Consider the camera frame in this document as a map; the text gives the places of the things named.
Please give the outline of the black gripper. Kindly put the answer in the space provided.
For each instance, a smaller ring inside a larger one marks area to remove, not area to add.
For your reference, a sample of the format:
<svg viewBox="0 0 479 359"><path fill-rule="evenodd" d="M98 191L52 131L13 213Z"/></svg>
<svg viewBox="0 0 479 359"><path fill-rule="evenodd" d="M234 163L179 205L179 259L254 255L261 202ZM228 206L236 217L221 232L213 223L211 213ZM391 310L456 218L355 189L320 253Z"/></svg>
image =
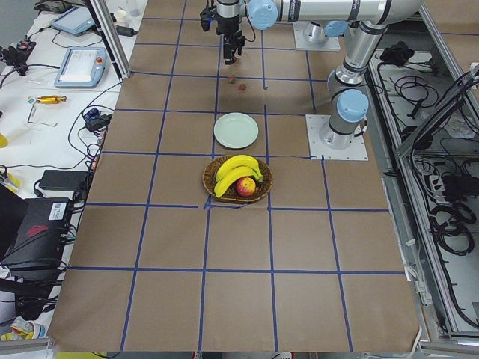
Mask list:
<svg viewBox="0 0 479 359"><path fill-rule="evenodd" d="M242 55L245 36L237 34L240 29L240 0L220 0L216 2L216 33L223 36L223 56L226 65L233 63L233 43L238 56Z"/></svg>

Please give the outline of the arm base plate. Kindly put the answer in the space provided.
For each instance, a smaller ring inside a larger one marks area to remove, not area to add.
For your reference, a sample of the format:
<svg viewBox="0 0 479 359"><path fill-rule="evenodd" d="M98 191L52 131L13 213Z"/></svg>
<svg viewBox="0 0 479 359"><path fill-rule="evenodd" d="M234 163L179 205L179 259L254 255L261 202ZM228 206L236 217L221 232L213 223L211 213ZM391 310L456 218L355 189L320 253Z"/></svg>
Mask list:
<svg viewBox="0 0 479 359"><path fill-rule="evenodd" d="M341 46L338 37L344 32L343 21L295 22L293 33L297 50L339 52Z"/></svg>
<svg viewBox="0 0 479 359"><path fill-rule="evenodd" d="M329 115L305 116L310 157L318 160L367 161L360 125L356 126L353 134L339 135L330 128L329 118Z"/></svg>

